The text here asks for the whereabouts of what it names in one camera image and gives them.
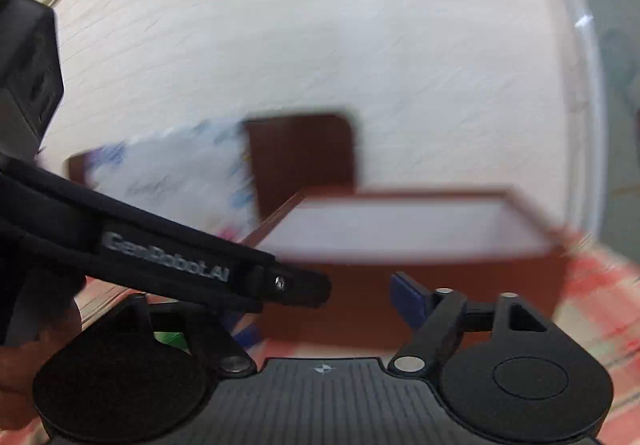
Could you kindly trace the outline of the person's left hand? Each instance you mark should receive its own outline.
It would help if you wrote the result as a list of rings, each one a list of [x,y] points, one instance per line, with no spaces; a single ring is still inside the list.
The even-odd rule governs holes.
[[[36,373],[80,332],[81,316],[72,300],[61,315],[41,327],[36,341],[20,347],[2,347],[0,417],[3,431],[21,430],[37,417],[32,401]]]

